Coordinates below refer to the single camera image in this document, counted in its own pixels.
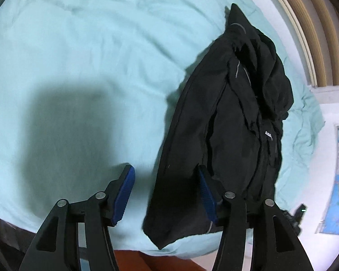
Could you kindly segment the teal quilted bed comforter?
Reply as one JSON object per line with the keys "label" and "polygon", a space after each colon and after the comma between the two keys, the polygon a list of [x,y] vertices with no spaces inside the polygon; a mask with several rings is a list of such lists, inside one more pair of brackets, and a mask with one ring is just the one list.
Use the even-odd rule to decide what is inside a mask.
{"label": "teal quilted bed comforter", "polygon": [[0,8],[0,219],[36,232],[54,203],[89,198],[125,163],[136,184],[111,231],[117,250],[193,258],[219,234],[159,250],[142,222],[157,157],[186,79],[237,4],[275,44],[292,84],[275,200],[308,180],[320,106],[252,0],[6,0]]}

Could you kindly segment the striped brown window blind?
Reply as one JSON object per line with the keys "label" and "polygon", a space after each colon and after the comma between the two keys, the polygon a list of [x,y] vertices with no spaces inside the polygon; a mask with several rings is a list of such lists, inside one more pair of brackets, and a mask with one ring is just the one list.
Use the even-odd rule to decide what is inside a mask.
{"label": "striped brown window blind", "polygon": [[339,4],[335,0],[278,0],[292,24],[312,87],[339,86]]}

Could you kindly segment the black hooded jacket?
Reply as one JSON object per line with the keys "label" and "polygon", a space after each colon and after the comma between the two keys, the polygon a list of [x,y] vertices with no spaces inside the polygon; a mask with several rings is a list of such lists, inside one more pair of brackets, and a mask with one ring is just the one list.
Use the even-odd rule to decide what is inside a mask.
{"label": "black hooded jacket", "polygon": [[219,230],[200,199],[198,165],[242,198],[249,215],[275,195],[292,86],[272,40],[236,4],[226,23],[190,75],[162,148],[143,223],[159,249]]}

